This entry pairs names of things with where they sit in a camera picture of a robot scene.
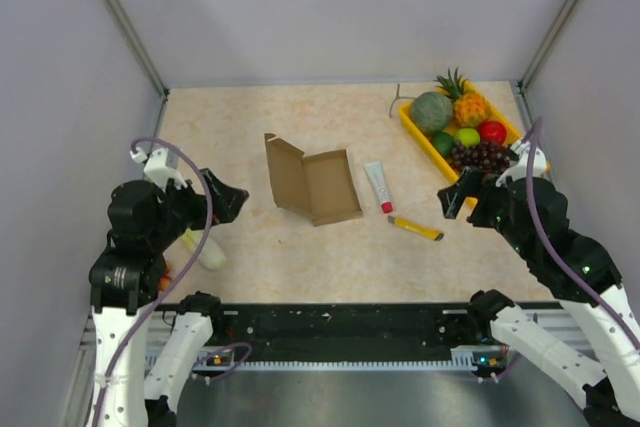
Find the green celery stalk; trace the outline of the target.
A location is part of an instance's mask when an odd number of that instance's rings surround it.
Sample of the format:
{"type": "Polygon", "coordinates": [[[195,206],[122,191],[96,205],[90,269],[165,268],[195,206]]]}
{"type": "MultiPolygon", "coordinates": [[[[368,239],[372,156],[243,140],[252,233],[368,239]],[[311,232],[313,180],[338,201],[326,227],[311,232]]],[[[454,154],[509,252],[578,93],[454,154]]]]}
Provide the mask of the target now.
{"type": "Polygon", "coordinates": [[[191,254],[198,252],[196,261],[201,267],[216,271],[227,263],[227,257],[220,245],[210,236],[203,236],[202,231],[187,230],[180,238],[191,254]]]}

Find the pineapple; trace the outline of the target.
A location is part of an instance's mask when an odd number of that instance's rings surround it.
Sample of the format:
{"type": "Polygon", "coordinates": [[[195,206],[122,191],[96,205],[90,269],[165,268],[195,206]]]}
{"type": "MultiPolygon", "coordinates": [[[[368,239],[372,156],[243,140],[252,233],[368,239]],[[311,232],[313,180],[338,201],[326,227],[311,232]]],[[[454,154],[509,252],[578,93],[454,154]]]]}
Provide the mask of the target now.
{"type": "Polygon", "coordinates": [[[462,128],[475,128],[487,121],[491,108],[483,95],[476,92],[459,69],[438,75],[436,82],[442,93],[452,102],[454,122],[462,128]]]}

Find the dark green lime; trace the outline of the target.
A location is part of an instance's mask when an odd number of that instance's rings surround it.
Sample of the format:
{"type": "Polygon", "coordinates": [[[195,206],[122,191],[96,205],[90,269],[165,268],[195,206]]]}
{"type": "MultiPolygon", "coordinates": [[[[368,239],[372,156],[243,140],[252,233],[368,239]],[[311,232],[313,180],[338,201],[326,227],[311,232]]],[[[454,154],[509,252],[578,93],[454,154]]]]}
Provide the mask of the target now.
{"type": "Polygon", "coordinates": [[[440,131],[433,134],[431,143],[436,151],[445,159],[451,156],[455,147],[454,138],[447,132],[440,131]]]}

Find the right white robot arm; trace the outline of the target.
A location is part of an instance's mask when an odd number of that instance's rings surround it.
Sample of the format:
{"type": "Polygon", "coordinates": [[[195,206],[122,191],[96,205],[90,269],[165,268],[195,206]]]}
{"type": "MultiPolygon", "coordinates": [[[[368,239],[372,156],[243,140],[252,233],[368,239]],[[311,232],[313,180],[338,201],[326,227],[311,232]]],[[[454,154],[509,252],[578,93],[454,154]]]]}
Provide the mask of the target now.
{"type": "Polygon", "coordinates": [[[547,333],[495,289],[471,297],[469,335],[514,348],[572,398],[589,425],[638,425],[639,325],[608,251],[571,228],[567,198],[544,178],[499,185],[496,176],[471,168],[437,196],[447,219],[457,217],[467,198],[476,199],[468,223],[505,239],[576,321],[595,357],[547,333]]]}

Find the yellow plastic tray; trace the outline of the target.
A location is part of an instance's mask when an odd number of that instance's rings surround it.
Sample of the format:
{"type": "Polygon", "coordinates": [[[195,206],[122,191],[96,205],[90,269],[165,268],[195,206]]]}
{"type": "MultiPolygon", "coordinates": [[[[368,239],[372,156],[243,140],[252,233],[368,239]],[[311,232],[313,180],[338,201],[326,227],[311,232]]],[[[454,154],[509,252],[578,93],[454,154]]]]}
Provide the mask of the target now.
{"type": "MultiPolygon", "coordinates": [[[[450,184],[457,182],[459,179],[459,173],[451,167],[447,159],[445,159],[438,153],[436,148],[431,143],[431,137],[428,135],[424,135],[419,130],[419,128],[413,123],[413,121],[410,119],[410,115],[409,115],[410,107],[415,98],[415,95],[402,94],[401,87],[402,87],[402,83],[396,84],[395,98],[391,102],[391,105],[389,108],[389,117],[392,117],[393,111],[396,111],[397,115],[399,116],[401,125],[408,132],[411,138],[420,146],[421,150],[434,163],[434,165],[441,172],[443,177],[450,184]]],[[[506,128],[506,131],[507,131],[506,143],[513,144],[517,142],[523,136],[523,133],[521,133],[508,120],[508,118],[499,109],[497,109],[488,99],[486,99],[486,102],[491,109],[488,119],[491,121],[500,122],[506,128]]]]}

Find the yellow utility knife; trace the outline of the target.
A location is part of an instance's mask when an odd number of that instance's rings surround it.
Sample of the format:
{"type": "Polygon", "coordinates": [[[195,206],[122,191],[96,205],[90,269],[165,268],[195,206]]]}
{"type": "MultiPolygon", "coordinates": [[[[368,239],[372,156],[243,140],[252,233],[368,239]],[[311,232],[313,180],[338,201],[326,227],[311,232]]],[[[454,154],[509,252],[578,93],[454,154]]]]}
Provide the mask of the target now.
{"type": "Polygon", "coordinates": [[[395,227],[427,238],[431,241],[441,241],[445,236],[445,234],[438,229],[429,228],[419,223],[397,216],[389,215],[388,222],[395,227]]]}

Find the red lychee bunch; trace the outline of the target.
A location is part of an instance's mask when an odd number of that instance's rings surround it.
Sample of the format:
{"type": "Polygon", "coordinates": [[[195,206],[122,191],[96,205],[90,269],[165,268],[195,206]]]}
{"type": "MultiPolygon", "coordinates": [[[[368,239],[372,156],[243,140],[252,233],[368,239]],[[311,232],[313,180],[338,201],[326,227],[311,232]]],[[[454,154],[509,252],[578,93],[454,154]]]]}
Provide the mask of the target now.
{"type": "Polygon", "coordinates": [[[159,292],[166,291],[172,282],[173,282],[172,264],[168,262],[162,276],[159,279],[158,291],[159,292]]]}

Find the white tube red cap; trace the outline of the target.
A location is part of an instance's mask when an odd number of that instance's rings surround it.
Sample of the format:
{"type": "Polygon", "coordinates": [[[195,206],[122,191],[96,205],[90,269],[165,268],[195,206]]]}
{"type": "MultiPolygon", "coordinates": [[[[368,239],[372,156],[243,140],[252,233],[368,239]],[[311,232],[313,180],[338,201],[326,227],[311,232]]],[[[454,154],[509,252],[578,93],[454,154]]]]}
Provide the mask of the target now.
{"type": "Polygon", "coordinates": [[[364,165],[364,169],[382,212],[390,214],[394,208],[382,163],[370,162],[364,165]]]}

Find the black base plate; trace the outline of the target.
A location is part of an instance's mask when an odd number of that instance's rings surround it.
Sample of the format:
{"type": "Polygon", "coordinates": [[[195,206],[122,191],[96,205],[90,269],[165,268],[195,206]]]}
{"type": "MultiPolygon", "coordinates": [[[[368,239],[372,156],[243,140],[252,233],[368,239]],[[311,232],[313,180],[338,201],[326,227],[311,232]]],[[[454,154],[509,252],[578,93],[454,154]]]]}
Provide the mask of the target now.
{"type": "Polygon", "coordinates": [[[459,346],[498,346],[464,303],[226,303],[205,342],[247,342],[251,362],[449,360],[459,346]]]}

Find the red apple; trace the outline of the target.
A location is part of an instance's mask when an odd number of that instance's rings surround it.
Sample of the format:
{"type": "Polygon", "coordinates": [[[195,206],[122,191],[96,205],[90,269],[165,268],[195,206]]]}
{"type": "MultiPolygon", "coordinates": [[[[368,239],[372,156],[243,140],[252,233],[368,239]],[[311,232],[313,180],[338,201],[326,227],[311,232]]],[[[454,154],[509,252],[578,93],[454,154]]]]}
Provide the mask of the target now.
{"type": "Polygon", "coordinates": [[[508,132],[506,127],[495,120],[481,123],[476,130],[482,141],[503,145],[507,139],[508,132]]]}

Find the brown cardboard express box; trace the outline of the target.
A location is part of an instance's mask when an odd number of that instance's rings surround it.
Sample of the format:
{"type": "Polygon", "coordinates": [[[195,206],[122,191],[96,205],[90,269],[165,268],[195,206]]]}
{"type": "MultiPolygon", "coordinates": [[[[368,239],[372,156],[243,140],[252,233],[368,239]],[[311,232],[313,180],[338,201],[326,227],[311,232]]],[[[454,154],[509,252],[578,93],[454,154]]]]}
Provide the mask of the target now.
{"type": "Polygon", "coordinates": [[[264,135],[264,145],[277,207],[316,227],[363,216],[346,150],[307,155],[273,133],[264,135]]]}

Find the light green lime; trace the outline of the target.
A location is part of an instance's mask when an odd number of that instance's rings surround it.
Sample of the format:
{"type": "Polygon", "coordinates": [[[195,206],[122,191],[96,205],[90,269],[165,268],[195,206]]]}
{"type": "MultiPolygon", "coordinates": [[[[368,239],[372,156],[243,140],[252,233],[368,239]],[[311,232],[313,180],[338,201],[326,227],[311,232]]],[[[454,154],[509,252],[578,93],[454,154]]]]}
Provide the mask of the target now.
{"type": "Polygon", "coordinates": [[[455,132],[454,140],[464,147],[472,147],[481,142],[481,137],[475,128],[460,128],[455,132]]]}

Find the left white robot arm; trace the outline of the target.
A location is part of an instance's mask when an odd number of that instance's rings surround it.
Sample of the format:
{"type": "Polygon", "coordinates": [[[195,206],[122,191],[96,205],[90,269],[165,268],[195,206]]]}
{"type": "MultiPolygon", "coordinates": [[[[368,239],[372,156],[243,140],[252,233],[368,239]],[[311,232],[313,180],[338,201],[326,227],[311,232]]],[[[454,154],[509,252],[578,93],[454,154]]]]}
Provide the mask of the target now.
{"type": "Polygon", "coordinates": [[[177,309],[171,335],[153,367],[145,364],[151,315],[167,269],[165,250],[187,230],[233,222],[247,191],[199,172],[205,192],[170,179],[121,184],[107,209],[107,245],[89,272],[96,331],[90,426],[174,426],[196,356],[220,341],[227,321],[220,300],[196,292],[177,309]]]}

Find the green melon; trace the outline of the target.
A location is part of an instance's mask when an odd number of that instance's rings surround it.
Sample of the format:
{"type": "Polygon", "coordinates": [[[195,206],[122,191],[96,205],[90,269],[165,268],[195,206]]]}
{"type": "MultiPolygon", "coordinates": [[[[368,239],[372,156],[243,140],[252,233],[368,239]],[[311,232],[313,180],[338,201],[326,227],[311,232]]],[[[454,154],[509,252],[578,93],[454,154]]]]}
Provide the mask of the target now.
{"type": "Polygon", "coordinates": [[[453,104],[438,92],[425,92],[411,104],[409,117],[425,135],[442,131],[453,118],[453,104]]]}

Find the purple grape bunch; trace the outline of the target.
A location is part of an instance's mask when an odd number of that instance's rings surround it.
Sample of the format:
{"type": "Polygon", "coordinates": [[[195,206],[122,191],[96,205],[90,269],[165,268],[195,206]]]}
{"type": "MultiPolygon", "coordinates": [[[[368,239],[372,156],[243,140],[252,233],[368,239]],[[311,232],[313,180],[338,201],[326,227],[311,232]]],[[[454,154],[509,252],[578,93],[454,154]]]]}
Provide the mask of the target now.
{"type": "Polygon", "coordinates": [[[493,141],[480,141],[471,146],[455,141],[448,159],[458,173],[469,167],[494,175],[502,174],[515,161],[516,155],[508,147],[493,141]]]}

